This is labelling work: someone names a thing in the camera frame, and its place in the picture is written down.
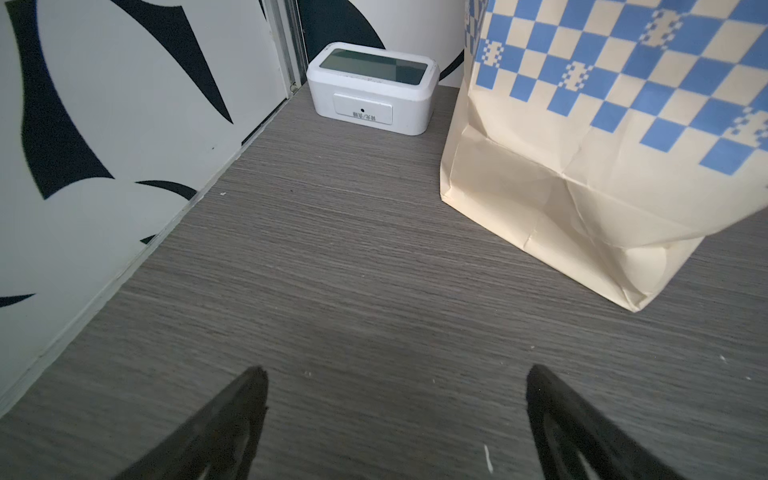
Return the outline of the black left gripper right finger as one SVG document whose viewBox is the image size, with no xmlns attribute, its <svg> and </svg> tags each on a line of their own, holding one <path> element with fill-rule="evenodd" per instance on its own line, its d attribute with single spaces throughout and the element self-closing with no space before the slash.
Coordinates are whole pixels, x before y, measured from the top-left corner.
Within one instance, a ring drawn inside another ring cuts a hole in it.
<svg viewBox="0 0 768 480">
<path fill-rule="evenodd" d="M 527 414 L 546 479 L 680 479 L 544 365 L 526 378 Z"/>
</svg>

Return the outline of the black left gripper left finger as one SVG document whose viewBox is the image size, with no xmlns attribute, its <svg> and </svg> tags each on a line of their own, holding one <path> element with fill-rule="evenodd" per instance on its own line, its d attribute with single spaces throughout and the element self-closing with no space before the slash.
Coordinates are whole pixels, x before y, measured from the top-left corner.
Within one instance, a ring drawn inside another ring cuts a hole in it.
<svg viewBox="0 0 768 480">
<path fill-rule="evenodd" d="M 118 479 L 247 479 L 268 411 L 269 379 L 246 369 Z"/>
</svg>

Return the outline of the blue checkered paper bag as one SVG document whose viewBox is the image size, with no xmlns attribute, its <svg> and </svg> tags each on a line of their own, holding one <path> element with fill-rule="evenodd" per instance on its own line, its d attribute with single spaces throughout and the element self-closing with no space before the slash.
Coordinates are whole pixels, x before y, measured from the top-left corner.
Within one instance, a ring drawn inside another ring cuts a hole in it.
<svg viewBox="0 0 768 480">
<path fill-rule="evenodd" d="M 442 200 L 637 312 L 767 205 L 763 1 L 469 1 Z"/>
</svg>

